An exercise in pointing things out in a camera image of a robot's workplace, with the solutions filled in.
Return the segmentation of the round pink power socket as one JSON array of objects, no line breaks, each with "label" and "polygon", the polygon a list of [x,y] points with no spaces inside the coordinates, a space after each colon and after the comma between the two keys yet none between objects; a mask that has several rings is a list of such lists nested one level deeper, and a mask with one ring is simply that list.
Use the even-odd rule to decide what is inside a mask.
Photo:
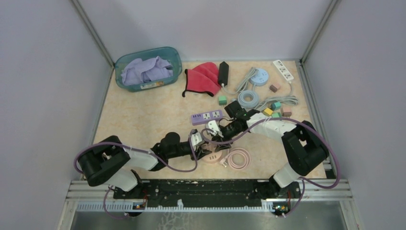
[{"label": "round pink power socket", "polygon": [[211,149],[204,150],[210,150],[211,154],[204,156],[201,160],[208,164],[215,164],[220,162],[220,160],[228,153],[229,149],[217,150],[217,145],[211,144]]}]

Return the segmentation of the purple power strip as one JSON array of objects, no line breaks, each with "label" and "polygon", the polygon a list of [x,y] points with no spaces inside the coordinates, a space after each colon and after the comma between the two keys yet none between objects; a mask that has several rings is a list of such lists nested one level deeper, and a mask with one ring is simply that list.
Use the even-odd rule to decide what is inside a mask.
[{"label": "purple power strip", "polygon": [[217,121],[223,118],[223,112],[221,110],[214,110],[204,113],[198,113],[191,115],[191,124],[193,126],[207,124],[210,121]]}]

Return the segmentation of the green plug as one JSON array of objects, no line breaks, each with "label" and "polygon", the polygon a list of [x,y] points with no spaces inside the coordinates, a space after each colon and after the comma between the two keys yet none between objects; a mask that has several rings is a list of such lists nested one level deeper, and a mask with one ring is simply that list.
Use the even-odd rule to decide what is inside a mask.
[{"label": "green plug", "polygon": [[272,117],[272,118],[280,118],[280,117],[282,117],[282,115],[281,115],[280,112],[276,112],[276,113],[272,113],[272,114],[271,114],[271,117]]},{"label": "green plug", "polygon": [[224,95],[219,96],[218,97],[218,104],[220,106],[227,105],[227,97],[224,96]]}]

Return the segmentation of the yellow USB charger plug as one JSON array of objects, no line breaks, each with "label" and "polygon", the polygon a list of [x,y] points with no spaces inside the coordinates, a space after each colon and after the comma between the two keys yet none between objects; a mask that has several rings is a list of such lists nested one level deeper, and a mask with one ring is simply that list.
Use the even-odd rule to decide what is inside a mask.
[{"label": "yellow USB charger plug", "polygon": [[273,110],[271,110],[270,108],[265,108],[262,113],[266,116],[271,116],[273,114]]}]

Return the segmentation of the teal plug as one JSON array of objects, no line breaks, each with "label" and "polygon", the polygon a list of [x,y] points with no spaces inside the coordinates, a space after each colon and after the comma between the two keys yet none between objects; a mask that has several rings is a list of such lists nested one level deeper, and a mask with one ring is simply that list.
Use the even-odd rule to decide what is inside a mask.
[{"label": "teal plug", "polygon": [[282,104],[280,102],[273,102],[270,105],[270,109],[273,111],[279,110],[281,108]]}]

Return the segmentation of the black power strip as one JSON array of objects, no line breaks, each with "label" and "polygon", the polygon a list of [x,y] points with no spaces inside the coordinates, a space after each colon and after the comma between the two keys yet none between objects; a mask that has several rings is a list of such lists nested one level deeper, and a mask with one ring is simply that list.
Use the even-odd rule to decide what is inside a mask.
[{"label": "black power strip", "polygon": [[219,72],[218,72],[218,84],[222,87],[228,84],[228,77],[229,77],[229,65],[223,61],[219,65]]}]

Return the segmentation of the brown-pink charger plug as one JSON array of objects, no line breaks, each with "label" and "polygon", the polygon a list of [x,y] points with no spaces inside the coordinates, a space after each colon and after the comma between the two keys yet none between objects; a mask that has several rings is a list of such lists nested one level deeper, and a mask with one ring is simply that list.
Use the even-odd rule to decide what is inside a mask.
[{"label": "brown-pink charger plug", "polygon": [[284,117],[291,117],[292,109],[291,109],[291,107],[284,106],[281,108],[281,113],[282,113],[282,116],[284,116]]}]

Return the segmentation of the pink USB charger plug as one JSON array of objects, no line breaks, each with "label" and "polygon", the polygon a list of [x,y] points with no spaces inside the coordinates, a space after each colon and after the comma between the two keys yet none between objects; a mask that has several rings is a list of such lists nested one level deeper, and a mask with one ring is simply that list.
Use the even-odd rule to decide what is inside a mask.
[{"label": "pink USB charger plug", "polygon": [[271,84],[270,87],[269,87],[269,89],[272,92],[277,92],[280,88],[281,88],[281,85],[278,84],[278,83]]}]

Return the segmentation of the round blue power socket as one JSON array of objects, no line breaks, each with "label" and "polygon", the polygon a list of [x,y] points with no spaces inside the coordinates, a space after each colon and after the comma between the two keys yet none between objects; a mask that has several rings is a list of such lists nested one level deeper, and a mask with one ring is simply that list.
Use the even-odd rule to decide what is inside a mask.
[{"label": "round blue power socket", "polygon": [[266,70],[261,68],[255,68],[254,75],[249,78],[249,82],[255,86],[263,86],[269,80],[269,74]]}]

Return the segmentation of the white power strip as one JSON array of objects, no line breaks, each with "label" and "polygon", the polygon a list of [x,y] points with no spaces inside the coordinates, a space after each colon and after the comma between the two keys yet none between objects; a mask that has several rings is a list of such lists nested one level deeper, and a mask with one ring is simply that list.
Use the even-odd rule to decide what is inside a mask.
[{"label": "white power strip", "polygon": [[281,76],[289,83],[292,82],[294,79],[294,76],[292,73],[287,69],[287,67],[284,65],[284,63],[281,60],[275,60],[273,61],[274,66],[277,68]]}]

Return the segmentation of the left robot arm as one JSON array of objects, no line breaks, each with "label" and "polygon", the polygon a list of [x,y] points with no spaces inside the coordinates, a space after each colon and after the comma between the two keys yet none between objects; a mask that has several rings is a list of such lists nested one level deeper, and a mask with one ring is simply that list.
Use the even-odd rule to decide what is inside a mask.
[{"label": "left robot arm", "polygon": [[125,191],[131,198],[138,198],[144,186],[135,168],[150,172],[163,168],[177,171],[169,166],[170,159],[190,156],[197,162],[211,154],[207,144],[196,129],[185,142],[180,140],[178,133],[169,132],[150,149],[137,149],[123,144],[117,136],[110,136],[78,153],[74,168],[85,176],[89,186],[109,184]]}]

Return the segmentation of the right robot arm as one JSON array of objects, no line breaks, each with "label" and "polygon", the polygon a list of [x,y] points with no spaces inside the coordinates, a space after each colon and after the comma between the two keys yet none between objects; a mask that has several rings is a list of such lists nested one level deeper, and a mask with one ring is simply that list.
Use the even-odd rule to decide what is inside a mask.
[{"label": "right robot arm", "polygon": [[310,122],[272,118],[253,110],[236,115],[226,126],[209,122],[206,129],[212,136],[211,142],[220,145],[232,143],[248,132],[280,141],[288,162],[270,178],[270,193],[274,197],[283,197],[288,185],[308,175],[332,152]]}]

